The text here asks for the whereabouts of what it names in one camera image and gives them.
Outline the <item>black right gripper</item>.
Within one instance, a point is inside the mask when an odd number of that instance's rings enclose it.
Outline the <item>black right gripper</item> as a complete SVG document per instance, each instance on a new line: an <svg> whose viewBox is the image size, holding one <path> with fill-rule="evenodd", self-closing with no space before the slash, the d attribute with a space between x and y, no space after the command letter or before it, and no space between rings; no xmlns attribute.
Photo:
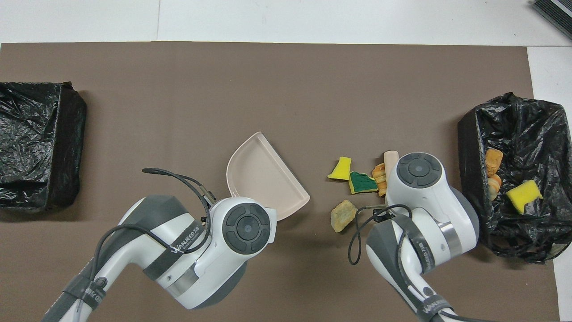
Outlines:
<svg viewBox="0 0 572 322"><path fill-rule="evenodd" d="M390 208L374 208L370 220L375 223L384 222L395 217L395 213Z"/></svg>

